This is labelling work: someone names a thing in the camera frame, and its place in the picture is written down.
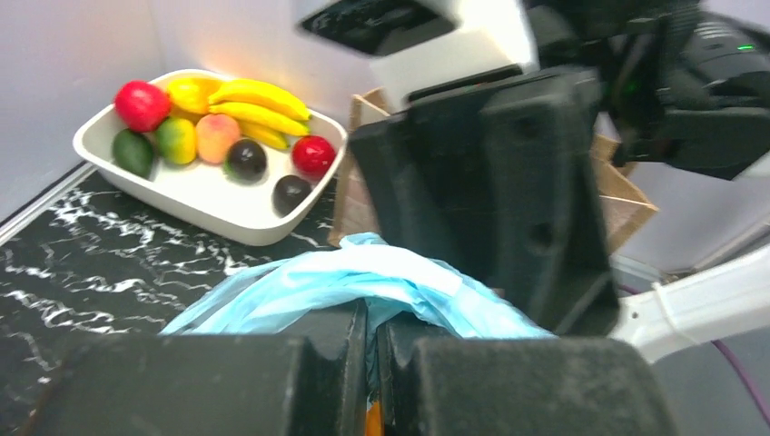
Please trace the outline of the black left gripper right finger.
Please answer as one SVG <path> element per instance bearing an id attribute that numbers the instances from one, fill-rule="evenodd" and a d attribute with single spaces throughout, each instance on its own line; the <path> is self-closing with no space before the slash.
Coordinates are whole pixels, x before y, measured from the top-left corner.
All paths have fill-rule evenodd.
<path id="1" fill-rule="evenodd" d="M 604 338 L 461 340 L 403 313 L 377 331 L 389 435 L 675 435 L 654 373 Z"/>

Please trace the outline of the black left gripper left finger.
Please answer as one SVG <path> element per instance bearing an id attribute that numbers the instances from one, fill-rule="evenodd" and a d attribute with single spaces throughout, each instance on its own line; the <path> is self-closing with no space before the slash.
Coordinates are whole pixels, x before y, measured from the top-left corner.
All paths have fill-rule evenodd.
<path id="1" fill-rule="evenodd" d="M 23 435 L 361 435 L 363 302 L 275 335 L 107 335 L 65 356 Z"/>

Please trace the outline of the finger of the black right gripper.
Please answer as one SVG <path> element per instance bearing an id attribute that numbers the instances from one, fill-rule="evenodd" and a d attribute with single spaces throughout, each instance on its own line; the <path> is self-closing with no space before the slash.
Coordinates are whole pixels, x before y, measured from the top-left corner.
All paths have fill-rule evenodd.
<path id="1" fill-rule="evenodd" d="M 409 109 L 356 128 L 349 148 L 386 240 L 511 288 L 511 147 L 479 109 Z"/>

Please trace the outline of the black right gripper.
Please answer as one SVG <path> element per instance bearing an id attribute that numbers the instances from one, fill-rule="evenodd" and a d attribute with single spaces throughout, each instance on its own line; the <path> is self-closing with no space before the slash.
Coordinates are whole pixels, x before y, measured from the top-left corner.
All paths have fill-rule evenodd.
<path id="1" fill-rule="evenodd" d="M 543 66 L 599 72 L 611 162 L 724 180 L 769 175 L 769 30 L 697 1 L 528 1 Z M 483 106 L 493 283 L 558 335 L 605 336 L 619 303 L 590 155 L 592 72 L 520 77 Z"/>

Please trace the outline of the light blue plastic bag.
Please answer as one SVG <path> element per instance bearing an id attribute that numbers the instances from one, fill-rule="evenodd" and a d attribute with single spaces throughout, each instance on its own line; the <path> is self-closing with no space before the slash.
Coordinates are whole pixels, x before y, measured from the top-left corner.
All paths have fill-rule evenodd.
<path id="1" fill-rule="evenodd" d="M 361 299 L 369 326 L 401 312 L 461 338 L 540 339 L 551 332 L 448 263 L 387 244 L 376 233 L 243 269 L 172 319 L 165 334 L 277 333 L 312 310 Z"/>

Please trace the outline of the brown ginger root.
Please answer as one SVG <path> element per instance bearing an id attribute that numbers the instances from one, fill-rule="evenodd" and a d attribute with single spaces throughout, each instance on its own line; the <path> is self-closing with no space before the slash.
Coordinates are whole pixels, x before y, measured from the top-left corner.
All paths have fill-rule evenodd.
<path id="1" fill-rule="evenodd" d="M 365 421 L 365 436 L 383 436 L 380 403 L 375 401 L 367 410 Z"/>

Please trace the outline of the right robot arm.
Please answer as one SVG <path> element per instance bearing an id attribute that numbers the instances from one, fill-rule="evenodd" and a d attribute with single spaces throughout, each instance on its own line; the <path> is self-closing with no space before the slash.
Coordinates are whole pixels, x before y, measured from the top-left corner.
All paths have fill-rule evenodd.
<path id="1" fill-rule="evenodd" d="M 636 144 L 671 133 L 656 158 L 709 171 L 762 152 L 716 145 L 743 126 L 767 132 L 767 106 L 721 107 L 680 79 L 699 18 L 695 1 L 342 1 L 307 18 L 306 30 L 373 58 L 395 108 L 349 139 L 388 240 L 376 266 L 490 326 L 447 266 L 458 262 L 505 291 L 513 329 L 606 335 L 651 362 L 767 325 L 765 247 L 627 298 L 611 272 L 591 146 L 614 104 L 606 82 L 624 83 L 612 37 L 657 39 Z"/>

